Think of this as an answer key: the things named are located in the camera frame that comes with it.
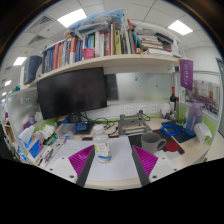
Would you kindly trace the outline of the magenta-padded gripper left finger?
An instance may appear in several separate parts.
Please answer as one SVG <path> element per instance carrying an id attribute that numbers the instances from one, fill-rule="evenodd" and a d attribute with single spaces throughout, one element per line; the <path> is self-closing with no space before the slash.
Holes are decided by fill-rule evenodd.
<path id="1" fill-rule="evenodd" d="M 69 157 L 61 156 L 47 168 L 47 171 L 84 187 L 94 157 L 95 149 L 90 145 Z"/>

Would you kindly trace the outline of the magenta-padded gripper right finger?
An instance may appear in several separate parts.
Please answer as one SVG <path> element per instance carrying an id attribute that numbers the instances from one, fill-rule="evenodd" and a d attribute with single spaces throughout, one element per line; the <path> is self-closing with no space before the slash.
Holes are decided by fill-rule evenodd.
<path id="1" fill-rule="evenodd" d="M 175 165 L 164 153 L 157 157 L 133 145 L 132 157 L 142 186 L 146 186 L 177 171 Z"/>

